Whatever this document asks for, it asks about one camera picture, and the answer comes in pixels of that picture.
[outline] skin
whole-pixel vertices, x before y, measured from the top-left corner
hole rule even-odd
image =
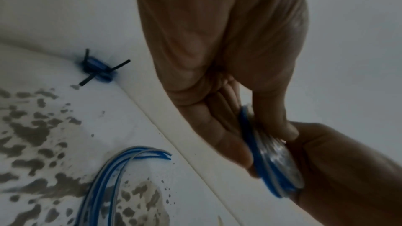
[[[325,226],[402,225],[402,168],[321,124],[294,123],[288,148],[305,180],[293,201]]]
[[[284,98],[308,27],[306,0],[137,0],[166,93],[193,130],[252,171],[237,116],[239,83],[265,130],[298,136]]]

